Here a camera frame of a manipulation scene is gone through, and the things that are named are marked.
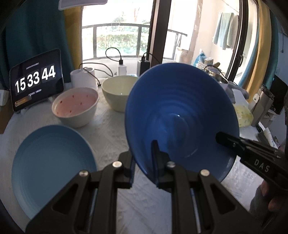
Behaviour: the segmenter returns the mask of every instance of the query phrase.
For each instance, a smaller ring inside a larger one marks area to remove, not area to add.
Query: blue bowl
[[[32,219],[80,170],[97,170],[93,153],[75,130],[51,125],[31,133],[12,165],[12,187]]]
[[[127,100],[125,128],[135,161],[154,183],[152,140],[186,170],[208,169],[219,181],[236,158],[215,140],[219,131],[239,137],[229,97],[209,75],[187,64],[161,64],[142,74]]]

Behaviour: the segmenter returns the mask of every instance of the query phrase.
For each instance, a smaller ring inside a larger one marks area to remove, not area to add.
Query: yellow curtain
[[[64,10],[67,41],[75,69],[78,69],[79,64],[82,63],[81,14],[81,7]]]
[[[259,45],[255,59],[255,65],[245,81],[244,89],[249,93],[251,102],[255,93],[258,92],[266,74],[271,49],[271,20],[269,8],[262,0],[259,3]]]

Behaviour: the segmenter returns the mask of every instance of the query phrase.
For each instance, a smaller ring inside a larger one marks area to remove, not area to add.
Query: towel
[[[229,33],[232,34],[234,32],[233,31],[234,29],[233,18],[234,18],[234,13],[219,12],[218,14],[218,21],[217,21],[215,35],[213,37],[213,43],[221,47],[223,50],[226,50],[226,48],[231,48],[231,46],[227,45],[227,39],[228,39]]]
[[[237,37],[237,31],[238,31],[238,15],[234,15],[232,17],[228,37],[227,37],[227,48],[234,49],[235,43],[236,43],[236,37]]]

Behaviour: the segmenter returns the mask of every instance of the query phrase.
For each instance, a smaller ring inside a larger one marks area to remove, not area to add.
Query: wall outlet
[[[10,98],[10,91],[0,90],[0,106],[5,106],[8,99]]]

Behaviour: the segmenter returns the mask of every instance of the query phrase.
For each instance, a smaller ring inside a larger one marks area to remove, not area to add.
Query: white cup
[[[95,75],[95,70],[91,67],[77,69],[70,73],[72,88],[93,88],[98,89],[97,80],[91,74]]]

